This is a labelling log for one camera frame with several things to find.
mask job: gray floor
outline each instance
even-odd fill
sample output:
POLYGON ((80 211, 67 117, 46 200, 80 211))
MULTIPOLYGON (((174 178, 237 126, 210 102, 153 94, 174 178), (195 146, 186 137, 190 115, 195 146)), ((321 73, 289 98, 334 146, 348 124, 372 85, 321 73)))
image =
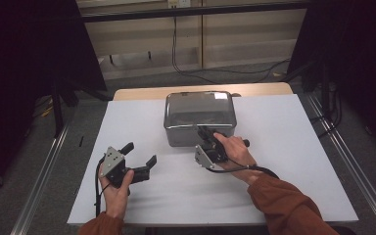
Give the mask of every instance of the gray floor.
MULTIPOLYGON (((252 64, 226 67, 225 70, 260 71, 269 68, 273 63, 252 64)), ((282 74, 287 69, 287 63, 276 67, 270 72, 265 82, 277 81, 280 77, 273 73, 282 74)), ((226 71, 200 71, 196 76, 211 79, 216 83, 248 83, 265 78, 266 73, 240 74, 226 71)), ((149 75, 129 76, 120 79, 109 79, 107 85, 110 95, 117 89, 133 87, 159 87, 173 85, 210 84, 201 78, 186 76, 177 72, 155 73, 149 75)), ((300 94, 308 116, 314 117, 314 112, 307 102, 306 94, 300 89, 300 82, 292 84, 295 93, 300 94)), ((64 146, 60 151, 53 171, 43 189, 42 197, 27 234, 75 234, 77 228, 66 224, 70 214, 75 193, 80 185, 88 159, 97 137, 98 130, 106 110, 107 103, 77 93, 80 103, 76 108, 64 107, 67 116, 74 113, 64 146)), ((39 113, 45 107, 37 107, 39 113)), ((314 124, 317 133, 324 130, 319 122, 314 124)), ((343 100, 343 121, 338 127, 348 147, 358 161, 360 167, 376 189, 376 138, 365 131, 365 123, 343 100)), ((24 206, 29 191, 37 178, 51 145, 54 142, 54 118, 50 113, 47 117, 37 117, 25 139, 23 147, 4 175, 4 186, 0 188, 0 234, 11 233, 17 218, 24 206)), ((343 186, 349 195, 352 205, 360 221, 345 224, 357 234, 376 234, 376 215, 359 190, 353 177, 348 174, 346 166, 328 136, 320 139, 328 157, 336 169, 343 186)), ((261 234, 260 228, 162 228, 159 234, 261 234)), ((144 234, 144 228, 126 228, 127 234, 144 234)))

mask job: stainless steel box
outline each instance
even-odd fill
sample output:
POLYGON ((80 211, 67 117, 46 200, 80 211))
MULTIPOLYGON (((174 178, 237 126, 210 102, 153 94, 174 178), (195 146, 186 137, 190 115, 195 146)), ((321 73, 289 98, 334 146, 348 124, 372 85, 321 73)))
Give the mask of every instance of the stainless steel box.
POLYGON ((166 97, 164 129, 170 146, 201 144, 198 125, 233 135, 237 120, 231 94, 225 91, 181 92, 166 97))

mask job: white tabletop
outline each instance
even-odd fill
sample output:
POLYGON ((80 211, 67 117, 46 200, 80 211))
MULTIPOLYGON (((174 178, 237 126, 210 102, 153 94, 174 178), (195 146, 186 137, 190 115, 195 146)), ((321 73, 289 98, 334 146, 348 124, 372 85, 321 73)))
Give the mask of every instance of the white tabletop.
MULTIPOLYGON (((326 221, 354 221, 357 216, 296 95, 236 97, 235 135, 251 142, 261 166, 296 185, 318 205, 326 221)), ((247 185, 230 174, 198 166, 194 148, 172 148, 164 129, 165 99, 109 103, 68 223, 94 217, 94 173, 109 146, 133 142, 126 165, 158 163, 151 179, 130 186, 125 222, 140 226, 264 224, 247 185)))

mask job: human hand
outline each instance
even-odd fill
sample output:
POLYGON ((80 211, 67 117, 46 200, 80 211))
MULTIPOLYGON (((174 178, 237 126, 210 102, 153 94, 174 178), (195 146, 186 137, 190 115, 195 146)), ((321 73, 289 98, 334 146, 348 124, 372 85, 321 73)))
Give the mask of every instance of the human hand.
POLYGON ((129 185, 132 182, 133 175, 134 171, 130 169, 124 176, 120 188, 115 188, 113 185, 109 185, 110 181, 106 177, 99 177, 102 188, 107 186, 105 191, 103 191, 103 195, 105 196, 106 214, 108 216, 124 219, 127 207, 127 192, 129 190, 129 185))
MULTIPOLYGON (((214 133, 213 136, 221 142, 224 146, 225 153, 231 161, 226 163, 218 164, 223 169, 232 169, 239 166, 245 165, 257 165, 256 160, 250 154, 248 148, 244 144, 241 137, 231 136, 226 138, 222 134, 214 133)), ((258 179, 261 171, 253 169, 244 169, 231 172, 236 178, 245 181, 249 185, 253 184, 256 179, 258 179)))

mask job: brown sleeve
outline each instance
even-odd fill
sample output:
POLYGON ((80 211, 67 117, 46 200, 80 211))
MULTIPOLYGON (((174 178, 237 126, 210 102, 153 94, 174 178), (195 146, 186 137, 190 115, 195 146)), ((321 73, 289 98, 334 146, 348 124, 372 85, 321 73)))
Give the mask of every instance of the brown sleeve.
POLYGON ((261 174, 248 192, 264 213, 271 235, 337 234, 322 220, 313 200, 288 182, 261 174))
POLYGON ((78 230, 78 235, 121 235, 122 219, 112 218, 101 212, 99 216, 86 222, 78 230))

